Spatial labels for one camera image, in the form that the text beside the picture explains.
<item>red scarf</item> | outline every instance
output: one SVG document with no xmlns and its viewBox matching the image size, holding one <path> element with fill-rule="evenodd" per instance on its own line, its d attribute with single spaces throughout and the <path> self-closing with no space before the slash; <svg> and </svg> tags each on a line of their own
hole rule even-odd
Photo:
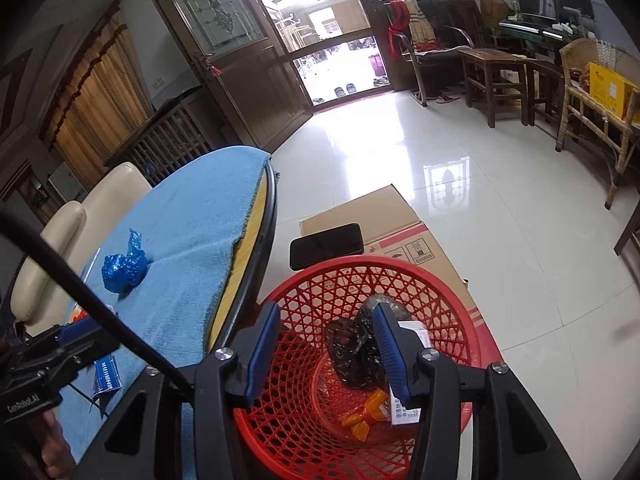
<svg viewBox="0 0 640 480">
<path fill-rule="evenodd" d="M 389 5 L 394 10 L 394 21 L 389 26 L 389 43 L 391 44 L 391 57 L 393 59 L 401 59 L 402 44 L 399 43 L 400 38 L 394 36 L 395 32 L 404 32 L 409 26 L 409 9 L 402 0 L 392 0 Z"/>
</svg>

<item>black phone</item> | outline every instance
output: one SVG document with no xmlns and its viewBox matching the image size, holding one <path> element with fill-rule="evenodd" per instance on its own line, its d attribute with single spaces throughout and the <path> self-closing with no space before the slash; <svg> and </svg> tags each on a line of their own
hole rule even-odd
<svg viewBox="0 0 640 480">
<path fill-rule="evenodd" d="M 332 258 L 363 252 L 360 226 L 341 225 L 293 240 L 289 246 L 289 267 L 302 270 Z"/>
</svg>

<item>silver bolt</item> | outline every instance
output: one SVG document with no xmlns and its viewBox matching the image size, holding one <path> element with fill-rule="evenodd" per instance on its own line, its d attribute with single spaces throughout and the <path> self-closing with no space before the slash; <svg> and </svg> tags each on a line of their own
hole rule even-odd
<svg viewBox="0 0 640 480">
<path fill-rule="evenodd" d="M 216 359 L 219 361 L 227 361 L 234 356 L 234 351 L 231 348 L 222 347 L 216 350 Z"/>
<path fill-rule="evenodd" d="M 438 357 L 440 357 L 440 352 L 438 352 L 435 348 L 423 348 L 420 350 L 420 357 L 425 361 L 435 361 Z"/>
<path fill-rule="evenodd" d="M 504 361 L 496 361 L 491 364 L 491 368 L 494 369 L 494 372 L 500 375 L 504 375 L 509 371 L 509 365 Z"/>
</svg>

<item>black cable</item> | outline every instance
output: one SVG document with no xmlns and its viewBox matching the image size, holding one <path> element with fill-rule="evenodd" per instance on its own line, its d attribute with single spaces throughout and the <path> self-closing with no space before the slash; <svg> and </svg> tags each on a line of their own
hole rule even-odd
<svg viewBox="0 0 640 480">
<path fill-rule="evenodd" d="M 71 386 L 72 389 L 74 389 L 76 392 L 78 392 L 80 395 L 82 395 L 86 400 L 88 400 L 90 403 L 92 403 L 92 405 L 94 405 L 96 408 L 98 408 L 98 410 L 100 410 L 100 414 L 109 418 L 109 413 L 107 413 L 106 410 L 104 410 L 100 404 L 98 404 L 97 402 L 95 402 L 95 400 L 92 400 L 89 398 L 89 396 L 87 394 L 85 394 L 84 392 L 82 392 L 81 390 L 79 390 L 78 388 L 76 388 L 75 386 L 73 386 L 73 384 L 69 383 L 69 386 Z"/>
<path fill-rule="evenodd" d="M 23 224 L 15 214 L 8 210 L 4 203 L 0 203 L 0 233 L 33 259 L 111 335 L 171 380 L 184 394 L 188 402 L 193 404 L 193 387 L 180 370 L 142 341 L 133 330 L 113 314 L 71 270 L 60 255 L 40 238 L 36 231 Z"/>
</svg>

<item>basket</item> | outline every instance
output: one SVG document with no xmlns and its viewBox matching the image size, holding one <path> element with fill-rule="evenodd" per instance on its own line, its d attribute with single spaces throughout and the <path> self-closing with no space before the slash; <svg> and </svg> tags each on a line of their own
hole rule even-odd
<svg viewBox="0 0 640 480">
<path fill-rule="evenodd" d="M 417 424 L 374 424 L 366 442 L 340 426 L 366 392 L 344 386 L 328 359 L 322 328 L 352 318 L 371 294 L 404 304 L 429 329 L 432 344 L 459 364 L 480 365 L 473 322 L 458 297 L 430 272 L 386 256 L 345 256 L 309 267 L 277 287 L 282 325 L 262 395 L 250 413 L 234 410 L 239 432 L 276 475 L 290 480 L 400 479 Z M 463 406 L 461 430 L 471 416 Z"/>
</svg>

